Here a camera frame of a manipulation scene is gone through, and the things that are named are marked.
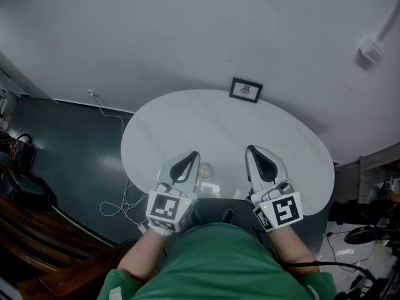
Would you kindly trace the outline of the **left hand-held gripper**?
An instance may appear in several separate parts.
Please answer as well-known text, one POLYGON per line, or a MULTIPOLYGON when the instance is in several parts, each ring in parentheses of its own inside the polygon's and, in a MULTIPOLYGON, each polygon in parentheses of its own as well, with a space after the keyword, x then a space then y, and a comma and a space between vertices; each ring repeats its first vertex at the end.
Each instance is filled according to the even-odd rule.
POLYGON ((168 160, 161 168, 154 190, 148 194, 148 226, 160 236, 178 233, 191 217, 197 194, 200 154, 188 151, 168 160))

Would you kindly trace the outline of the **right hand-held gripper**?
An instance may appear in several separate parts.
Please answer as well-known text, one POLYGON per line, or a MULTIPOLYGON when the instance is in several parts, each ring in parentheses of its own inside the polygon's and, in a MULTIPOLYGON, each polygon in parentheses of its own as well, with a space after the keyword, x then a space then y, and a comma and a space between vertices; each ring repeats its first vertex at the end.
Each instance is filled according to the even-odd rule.
POLYGON ((293 188, 283 160, 263 147, 245 151, 247 177, 252 191, 247 197, 255 217, 266 233, 290 226, 304 218, 301 198, 293 188))

